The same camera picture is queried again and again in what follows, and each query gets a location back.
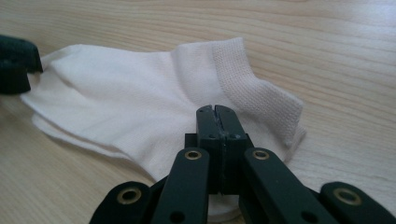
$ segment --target white sock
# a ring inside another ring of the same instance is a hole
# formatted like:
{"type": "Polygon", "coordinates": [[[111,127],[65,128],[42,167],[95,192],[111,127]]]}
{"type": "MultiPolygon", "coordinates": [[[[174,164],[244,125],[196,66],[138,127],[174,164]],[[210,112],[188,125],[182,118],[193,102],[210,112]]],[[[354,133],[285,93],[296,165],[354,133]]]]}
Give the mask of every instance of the white sock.
{"type": "MultiPolygon", "coordinates": [[[[42,58],[21,98],[43,132],[111,157],[135,162],[155,180],[169,174],[195,133],[195,111],[225,105],[256,147],[289,160],[305,134],[303,103],[256,78],[242,38],[184,44],[170,52],[131,52],[76,45],[42,58]]],[[[213,196],[209,220],[237,215],[235,197],[213,196]]]]}

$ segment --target light wood tabletop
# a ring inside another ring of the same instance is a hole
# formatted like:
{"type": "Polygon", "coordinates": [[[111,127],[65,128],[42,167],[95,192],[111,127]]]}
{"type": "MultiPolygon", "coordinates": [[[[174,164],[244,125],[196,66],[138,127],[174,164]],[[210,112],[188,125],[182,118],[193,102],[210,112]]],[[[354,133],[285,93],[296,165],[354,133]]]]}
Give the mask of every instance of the light wood tabletop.
{"type": "MultiPolygon", "coordinates": [[[[255,75],[305,103],[308,133],[289,168],[316,191],[352,184],[396,215],[394,1],[0,0],[0,34],[34,42],[41,56],[242,36],[255,75]]],[[[46,136],[33,114],[19,96],[0,96],[0,223],[88,223],[116,185],[152,184],[128,161],[46,136]]]]}

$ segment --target folded sock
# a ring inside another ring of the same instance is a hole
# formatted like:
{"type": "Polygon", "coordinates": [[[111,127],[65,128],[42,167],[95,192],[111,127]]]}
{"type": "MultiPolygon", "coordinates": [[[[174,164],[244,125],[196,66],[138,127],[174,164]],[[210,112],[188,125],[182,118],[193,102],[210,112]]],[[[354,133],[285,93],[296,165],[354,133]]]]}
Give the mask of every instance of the folded sock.
{"type": "MultiPolygon", "coordinates": [[[[44,73],[30,77],[32,90],[21,97],[36,112],[34,124],[66,142],[128,159],[154,180],[168,175],[204,105],[233,109],[253,144],[284,161],[305,134],[302,101],[254,76],[242,38],[150,53],[75,45],[42,63],[44,73]]],[[[209,201],[210,221],[238,214],[234,196],[209,201]]]]}

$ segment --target wooden table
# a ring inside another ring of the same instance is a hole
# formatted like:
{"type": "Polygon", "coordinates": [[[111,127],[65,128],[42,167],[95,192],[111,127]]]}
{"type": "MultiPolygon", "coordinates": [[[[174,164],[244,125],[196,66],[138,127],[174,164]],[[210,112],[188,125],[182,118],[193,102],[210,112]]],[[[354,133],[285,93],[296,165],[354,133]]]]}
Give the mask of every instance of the wooden table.
{"type": "MultiPolygon", "coordinates": [[[[289,168],[311,189],[345,181],[396,215],[396,5],[349,1],[0,0],[0,33],[38,45],[133,51],[245,38],[257,77],[305,101],[308,130],[289,168]]],[[[0,96],[0,223],[88,223],[138,175],[41,133],[18,96],[0,96]]],[[[241,217],[229,223],[242,223],[241,217]]]]}

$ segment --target table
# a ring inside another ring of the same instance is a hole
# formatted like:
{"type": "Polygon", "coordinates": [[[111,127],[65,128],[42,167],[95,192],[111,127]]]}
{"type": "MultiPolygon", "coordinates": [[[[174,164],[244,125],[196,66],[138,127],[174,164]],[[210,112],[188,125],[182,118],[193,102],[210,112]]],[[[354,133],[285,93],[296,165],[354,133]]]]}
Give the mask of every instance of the table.
{"type": "MultiPolygon", "coordinates": [[[[0,0],[0,33],[42,56],[73,44],[159,51],[242,36],[255,75],[305,102],[308,134],[289,168],[314,190],[355,185],[396,215],[391,0],[0,0]]],[[[88,223],[114,186],[152,183],[128,161],[44,135],[32,115],[19,96],[0,96],[0,223],[88,223]]]]}

